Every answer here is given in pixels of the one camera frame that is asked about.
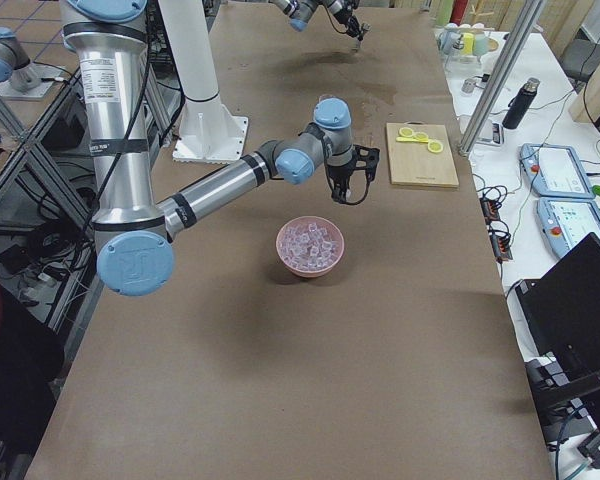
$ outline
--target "person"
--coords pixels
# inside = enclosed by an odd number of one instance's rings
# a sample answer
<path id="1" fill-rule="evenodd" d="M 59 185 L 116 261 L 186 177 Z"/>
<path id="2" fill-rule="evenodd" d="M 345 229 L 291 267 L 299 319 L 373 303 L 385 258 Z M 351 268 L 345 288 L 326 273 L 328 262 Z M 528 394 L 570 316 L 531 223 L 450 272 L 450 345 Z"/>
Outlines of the person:
<path id="1" fill-rule="evenodd" d="M 34 455 L 55 407 L 49 382 L 62 370 L 56 334 L 0 286 L 0 441 Z"/>

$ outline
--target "white table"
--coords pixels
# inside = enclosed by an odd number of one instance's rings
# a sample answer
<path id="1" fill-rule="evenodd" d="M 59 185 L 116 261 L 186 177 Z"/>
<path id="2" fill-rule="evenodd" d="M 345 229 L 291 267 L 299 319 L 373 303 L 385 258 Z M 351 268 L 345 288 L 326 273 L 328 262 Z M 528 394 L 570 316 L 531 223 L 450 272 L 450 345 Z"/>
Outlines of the white table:
<path id="1" fill-rule="evenodd" d="M 503 45 L 504 33 L 493 32 L 491 36 L 499 42 L 500 47 L 498 51 L 485 55 L 482 58 L 482 65 L 487 64 L 489 57 L 498 55 Z M 466 95 L 461 92 L 461 87 L 466 78 L 482 75 L 482 65 L 460 62 L 449 62 L 447 65 L 447 83 L 453 95 L 454 108 L 458 116 L 471 115 L 478 103 L 482 90 L 476 88 L 472 94 Z M 515 97 L 529 77 L 536 77 L 541 81 L 538 95 L 531 105 L 532 108 L 558 100 L 572 88 L 549 46 L 537 33 L 531 34 L 529 37 L 492 112 L 505 110 L 509 101 Z M 510 192 L 515 191 L 506 198 L 500 210 L 501 218 L 509 225 L 511 231 L 520 221 L 512 245 L 513 260 L 503 264 L 502 286 L 505 292 L 519 279 L 540 278 L 557 262 L 536 219 L 535 209 L 538 197 L 533 193 L 529 196 L 529 182 L 525 178 L 522 183 L 520 182 L 519 147 L 524 143 L 540 144 L 543 142 L 554 145 L 570 145 L 576 149 L 581 159 L 600 162 L 600 155 L 596 153 L 595 149 L 596 142 L 600 140 L 600 133 L 591 124 L 575 123 L 569 115 L 569 105 L 575 98 L 576 94 L 572 93 L 563 101 L 541 110 L 528 111 L 516 130 L 505 130 L 504 145 L 491 147 L 478 144 L 470 156 L 474 173 L 484 178 L 487 185 L 505 185 Z M 561 110 L 563 113 L 547 139 L 551 125 Z M 504 115 L 503 112 L 492 115 L 490 118 L 501 123 Z M 600 172 L 600 164 L 584 163 L 584 166 L 588 172 Z M 593 184 L 600 185 L 600 177 L 594 177 L 591 180 Z M 476 188 L 482 186 L 482 181 L 476 178 Z M 515 294 L 509 295 L 508 305 L 524 360 L 537 358 L 537 350 Z M 565 478 L 582 463 L 583 458 L 575 447 L 584 438 L 585 436 L 573 437 L 561 448 L 560 478 Z M 550 454 L 550 457 L 553 463 L 553 454 Z M 600 470 L 587 469 L 578 475 L 578 478 L 600 480 Z"/>

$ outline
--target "ur robot arm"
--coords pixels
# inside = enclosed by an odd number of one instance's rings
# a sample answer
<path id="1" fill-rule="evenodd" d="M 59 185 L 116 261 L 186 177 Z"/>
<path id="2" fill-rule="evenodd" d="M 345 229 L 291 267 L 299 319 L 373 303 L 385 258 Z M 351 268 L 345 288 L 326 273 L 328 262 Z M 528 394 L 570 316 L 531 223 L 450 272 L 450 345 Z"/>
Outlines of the ur robot arm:
<path id="1" fill-rule="evenodd" d="M 145 295 L 171 275 L 171 242 L 185 228 L 267 180 L 306 181 L 325 164 L 332 198 L 348 203 L 349 178 L 375 177 L 377 149 L 353 145 L 345 102 L 321 101 L 313 122 L 295 139 L 270 141 L 256 152 L 155 203 L 141 106 L 146 0 L 61 0 L 64 40 L 79 56 L 98 185 L 91 218 L 102 281 L 123 295 Z"/>
<path id="2" fill-rule="evenodd" d="M 366 23 L 360 24 L 358 19 L 353 14 L 353 11 L 358 8 L 360 0 L 270 0 L 275 4 L 282 13 L 287 15 L 291 20 L 289 24 L 294 30 L 302 32 L 315 11 L 324 5 L 329 14 L 337 20 L 340 25 L 346 28 L 346 34 L 350 37 L 362 41 L 365 34 L 369 31 L 369 25 Z"/>
<path id="3" fill-rule="evenodd" d="M 19 92 L 29 91 L 41 82 L 16 35 L 8 28 L 0 27 L 0 82 L 7 80 Z"/>

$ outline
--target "monitor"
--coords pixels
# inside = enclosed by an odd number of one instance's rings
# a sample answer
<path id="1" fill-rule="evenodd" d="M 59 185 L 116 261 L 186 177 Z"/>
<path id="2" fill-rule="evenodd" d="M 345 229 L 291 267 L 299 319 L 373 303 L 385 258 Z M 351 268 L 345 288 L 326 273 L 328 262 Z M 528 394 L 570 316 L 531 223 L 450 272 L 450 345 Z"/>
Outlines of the monitor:
<path id="1" fill-rule="evenodd" d="M 570 381 L 600 370 L 600 239 L 585 236 L 519 295 L 540 354 L 553 352 Z M 582 397 L 600 430 L 600 390 Z"/>

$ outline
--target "white pillar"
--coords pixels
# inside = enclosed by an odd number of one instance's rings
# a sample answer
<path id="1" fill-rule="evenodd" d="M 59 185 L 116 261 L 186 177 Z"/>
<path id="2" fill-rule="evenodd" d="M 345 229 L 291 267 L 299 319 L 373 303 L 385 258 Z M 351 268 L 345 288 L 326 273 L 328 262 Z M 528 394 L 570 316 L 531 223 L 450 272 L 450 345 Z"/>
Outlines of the white pillar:
<path id="1" fill-rule="evenodd" d="M 178 75 L 187 96 L 173 158 L 230 163 L 242 155 L 247 117 L 222 104 L 202 0 L 159 0 Z"/>

